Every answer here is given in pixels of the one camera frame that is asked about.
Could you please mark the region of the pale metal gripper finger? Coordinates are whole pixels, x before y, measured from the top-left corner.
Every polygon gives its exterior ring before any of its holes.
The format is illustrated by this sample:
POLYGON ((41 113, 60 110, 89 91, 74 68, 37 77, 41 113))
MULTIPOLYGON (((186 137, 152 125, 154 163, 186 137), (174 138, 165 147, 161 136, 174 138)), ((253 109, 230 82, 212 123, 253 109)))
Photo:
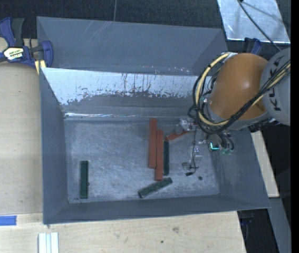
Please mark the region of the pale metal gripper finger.
POLYGON ((196 123, 190 117, 180 117, 179 122, 176 124, 176 133, 178 135, 189 133, 196 130, 196 123))
POLYGON ((189 148, 188 159, 181 165, 183 168, 198 168, 200 161, 202 160, 202 154, 200 153, 198 146, 191 146, 189 148))

